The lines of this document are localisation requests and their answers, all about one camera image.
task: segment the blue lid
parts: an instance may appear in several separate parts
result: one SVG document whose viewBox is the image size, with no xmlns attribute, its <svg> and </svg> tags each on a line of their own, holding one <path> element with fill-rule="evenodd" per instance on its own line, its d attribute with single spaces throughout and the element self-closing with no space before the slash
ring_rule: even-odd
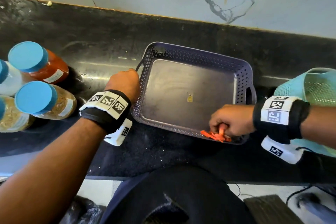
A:
<svg viewBox="0 0 336 224">
<path fill-rule="evenodd" d="M 8 65 L 0 59 L 0 84 L 3 83 L 8 76 Z"/>
<path fill-rule="evenodd" d="M 3 118 L 5 110 L 6 110 L 5 100 L 2 97 L 0 97 L 0 120 Z"/>
<path fill-rule="evenodd" d="M 22 72 L 37 72 L 48 63 L 48 52 L 35 42 L 21 42 L 8 53 L 10 64 Z"/>
<path fill-rule="evenodd" d="M 15 95 L 15 105 L 21 111 L 29 114 L 49 112 L 55 105 L 57 92 L 46 82 L 28 82 Z"/>
</svg>

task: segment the jar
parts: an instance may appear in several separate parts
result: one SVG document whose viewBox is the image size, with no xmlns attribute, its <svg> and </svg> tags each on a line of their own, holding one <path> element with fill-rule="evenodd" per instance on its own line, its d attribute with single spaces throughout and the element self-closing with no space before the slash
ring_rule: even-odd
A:
<svg viewBox="0 0 336 224">
<path fill-rule="evenodd" d="M 29 128 L 36 118 L 20 112 L 14 98 L 0 96 L 0 132 L 17 132 Z"/>
<path fill-rule="evenodd" d="M 45 82 L 28 82 L 15 95 L 16 107 L 35 117 L 62 120 L 77 106 L 76 98 L 67 90 Z"/>
<path fill-rule="evenodd" d="M 0 95 L 14 96 L 23 85 L 34 80 L 28 74 L 13 67 L 8 61 L 0 59 Z"/>
<path fill-rule="evenodd" d="M 21 42 L 8 53 L 12 66 L 36 80 L 56 84 L 69 75 L 68 65 L 56 54 L 35 42 Z"/>
</svg>

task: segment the teal basket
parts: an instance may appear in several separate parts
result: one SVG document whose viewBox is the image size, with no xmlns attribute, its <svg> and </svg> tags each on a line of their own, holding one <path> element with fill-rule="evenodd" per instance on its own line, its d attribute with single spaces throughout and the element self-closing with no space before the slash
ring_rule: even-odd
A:
<svg viewBox="0 0 336 224">
<path fill-rule="evenodd" d="M 295 96 L 312 105 L 336 106 L 336 70 L 313 68 L 277 87 L 275 96 Z M 312 151 L 336 158 L 336 150 L 305 139 L 291 143 Z"/>
</svg>

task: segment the hand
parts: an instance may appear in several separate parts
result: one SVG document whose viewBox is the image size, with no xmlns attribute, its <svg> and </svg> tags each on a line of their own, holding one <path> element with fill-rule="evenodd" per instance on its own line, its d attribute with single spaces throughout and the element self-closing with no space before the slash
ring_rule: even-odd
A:
<svg viewBox="0 0 336 224">
<path fill-rule="evenodd" d="M 130 68 L 128 71 L 121 71 L 110 77 L 104 90 L 119 90 L 124 93 L 133 103 L 140 94 L 140 83 L 138 73 Z"/>
<path fill-rule="evenodd" d="M 209 121 L 211 132 L 218 133 L 218 126 L 221 123 L 228 125 L 225 134 L 229 137 L 254 132 L 253 109 L 253 105 L 224 105 L 211 116 Z"/>
</svg>

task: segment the wet countertop surface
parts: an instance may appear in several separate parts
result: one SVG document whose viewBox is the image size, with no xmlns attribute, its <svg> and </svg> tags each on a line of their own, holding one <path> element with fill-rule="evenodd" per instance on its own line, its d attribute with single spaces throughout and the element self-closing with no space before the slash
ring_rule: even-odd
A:
<svg viewBox="0 0 336 224">
<path fill-rule="evenodd" d="M 216 52 L 250 63 L 258 99 L 313 67 L 336 68 L 336 40 L 193 22 L 74 5 L 0 0 L 0 58 L 21 41 L 35 41 L 61 56 L 70 75 L 59 86 L 80 103 L 103 90 L 109 77 L 135 68 L 156 41 Z M 0 134 L 0 176 L 11 175 L 78 120 L 38 120 L 25 132 Z M 262 149 L 254 133 L 227 145 L 133 123 L 120 147 L 102 142 L 87 173 L 125 179 L 179 163 L 199 165 L 229 183 L 336 184 L 336 159 L 305 152 L 297 165 Z"/>
</svg>

